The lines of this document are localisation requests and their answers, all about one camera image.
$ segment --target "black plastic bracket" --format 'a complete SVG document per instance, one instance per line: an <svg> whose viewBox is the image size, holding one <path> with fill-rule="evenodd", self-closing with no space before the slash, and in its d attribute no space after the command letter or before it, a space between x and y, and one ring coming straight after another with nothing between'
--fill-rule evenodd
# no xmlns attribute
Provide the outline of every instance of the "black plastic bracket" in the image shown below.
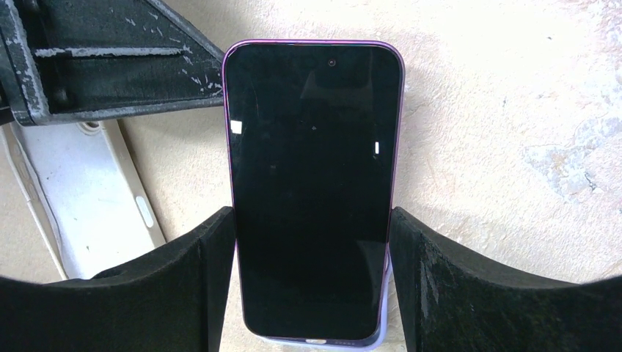
<svg viewBox="0 0 622 352"><path fill-rule="evenodd" d="M0 87L22 125L223 102L223 52L161 0L0 0L0 37Z"/></svg>

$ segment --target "purple phone case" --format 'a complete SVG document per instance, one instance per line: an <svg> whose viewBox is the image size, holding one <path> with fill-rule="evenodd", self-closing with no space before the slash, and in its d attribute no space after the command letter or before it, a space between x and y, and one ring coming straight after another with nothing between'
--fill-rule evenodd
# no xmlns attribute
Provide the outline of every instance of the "purple phone case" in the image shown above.
<svg viewBox="0 0 622 352"><path fill-rule="evenodd" d="M240 42L237 42L236 44L234 44L233 46L231 46L231 48L229 48L229 50L227 50L227 52L224 54L224 58L222 60L222 69L221 69L221 76L222 76L222 92L223 92L223 97L224 97L224 119L225 119L225 125L226 125L226 129L227 129L227 158L229 160L229 181L230 181L230 185L231 185L231 203L233 206L233 209L235 210L235 201L233 199L233 174L231 172L231 146L229 143L229 130L231 129L230 126L230 117L229 117L229 100L227 98L227 80L225 78L225 70L224 67L227 64L227 59L229 58L229 56L231 55L231 53L233 53L235 50L237 50L238 48L244 46L244 45L250 45L250 44L282 44L282 45L317 45L317 44L321 44L321 45L356 45L356 46L378 46L378 47L382 47L382 48L386 48L390 51L392 51L395 56L398 58L398 61L400 62L400 68L401 68L401 79L402 79L402 84L400 87L400 106L398 108L398 128L396 130L396 134L395 134L395 152L393 155L393 170L392 170L392 180L391 180L391 198L390 198L390 207L391 209L393 209L393 191L394 191L394 187L395 187L395 170L396 170L396 165L397 165L397 161L398 161L398 147L399 147L399 141L400 141L400 125L401 125L401 117L402 117L402 108L403 108L403 97L404 97L404 81L405 81L405 74L406 74L406 69L404 66L404 60L403 57L401 56L400 52L394 48L392 45L385 43L385 42L380 42L380 41L376 41L376 40L281 40L281 39L254 39L254 40L242 40ZM388 252L388 248L389 248L389 242L388 242L388 237L389 237L389 227L387 226L387 250L386 253L384 255L384 267L387 267L388 264L388 260L389 260L389 252ZM382 285L385 285L385 281L388 280L389 277L388 275L386 275L386 271L385 271L385 275L382 276ZM380 316L381 316L381 312L380 310L382 309L382 304L380 304L380 307L378 307L378 328L380 327ZM291 342L299 342L299 343L303 343L301 340L295 340L292 339ZM338 343L338 344L329 344L327 343L325 346L334 346L334 347L345 347L345 346L350 346L351 348L364 348L370 345L370 343L367 341L367 339L365 340L358 340L358 341L347 341L347 344L344 343Z"/></svg>

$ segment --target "phone screen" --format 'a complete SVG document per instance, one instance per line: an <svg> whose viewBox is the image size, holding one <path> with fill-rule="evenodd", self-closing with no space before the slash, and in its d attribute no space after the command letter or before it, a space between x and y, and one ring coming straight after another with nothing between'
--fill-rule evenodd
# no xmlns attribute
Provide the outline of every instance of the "phone screen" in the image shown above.
<svg viewBox="0 0 622 352"><path fill-rule="evenodd" d="M250 43L224 63L244 320L266 337L378 328L403 69L371 44Z"/></svg>

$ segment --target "lavender phone case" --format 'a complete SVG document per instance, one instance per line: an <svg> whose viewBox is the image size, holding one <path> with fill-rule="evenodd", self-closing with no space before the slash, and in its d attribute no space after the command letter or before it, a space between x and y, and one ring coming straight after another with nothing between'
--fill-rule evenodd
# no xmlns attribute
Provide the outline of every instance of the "lavender phone case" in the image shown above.
<svg viewBox="0 0 622 352"><path fill-rule="evenodd" d="M396 139L396 143L395 143L395 154L393 156L393 179L392 179L392 185L391 185L391 207L392 207L392 203L393 203L393 187L395 186L395 166L397 164L397 159L398 159L398 145L399 145L399 139L400 139L400 121L401 121L401 112L402 112L402 108L403 108L403 94L404 94L404 90L403 90L403 82L404 82L404 75L406 72L405 66L404 66L404 61L403 61L403 57L400 55L399 51L394 48L393 46L391 46L388 43L384 43L384 42L380 42L380 41L375 41L375 40L270 40L270 39L257 39L257 40L243 40L240 41L236 44L234 44L231 48L229 48L229 50L227 51L227 53L225 53L224 58L222 60L222 90L223 90L223 96L224 96L224 115L225 115L225 123L227 126L227 157L229 158L229 178L230 178L230 184L232 185L232 191L231 191L231 200L232 200L232 204L233 204L233 208L235 209L235 203L233 200L233 179L232 179L232 172L231 172L231 152L230 152L230 142L229 142L229 129L231 128L230 126L230 117L229 117L229 104L228 104L228 99L227 99L227 81L225 79L225 71L224 71L224 66L225 63L227 62L227 59L229 58L230 54L232 52L234 52L237 48L241 47L242 45L247 45L247 44L255 44L255 43L266 43L266 44L285 44L285 45L305 45L305 44L323 44L323 45L372 45L372 46L381 46L384 47L388 50L391 50L392 52L395 53L396 57L399 59L400 62L400 66L401 66L401 72L402 72L402 87L400 90L400 107L398 109L398 128L396 130L396 134L397 134L397 139ZM387 237L389 235L389 228L387 227ZM392 265L391 265L391 259L389 257L389 251L388 251L388 242L387 242L387 253L385 255L385 261L384 261L384 275L382 277L382 303L381 303L381 307L380 307L380 314L379 314L379 322L378 322L378 329L376 330L376 333L370 337L368 337L367 339L364 340L357 340L357 341L350 341L350 340L306 340L304 338L301 339L288 339L288 340L281 340L281 339L274 339L274 338L270 338L270 337L263 337L260 336L260 338L262 340L265 341L269 341L269 342L276 342L279 343L281 345L292 345L292 346L299 346L299 347L316 347L316 348L322 348L322 349L326 349L326 350L337 350L337 351L370 351L373 350L374 348L377 348L378 346L380 346L380 344L382 344L382 341L384 340L384 336L387 333L387 301L388 301L388 295L389 295L389 277L392 273Z"/></svg>

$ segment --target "textured plaster wall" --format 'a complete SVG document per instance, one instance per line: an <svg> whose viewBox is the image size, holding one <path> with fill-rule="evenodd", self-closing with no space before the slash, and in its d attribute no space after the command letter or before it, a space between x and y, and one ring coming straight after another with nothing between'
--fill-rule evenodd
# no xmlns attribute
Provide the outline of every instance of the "textured plaster wall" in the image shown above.
<svg viewBox="0 0 622 352"><path fill-rule="evenodd" d="M395 205L524 271L622 274L619 0L169 4L223 49L251 37L392 43L407 69ZM169 238L230 204L222 109L125 128ZM234 268L222 351L291 351L244 328L238 285ZM391 302L381 350L404 351Z"/></svg>

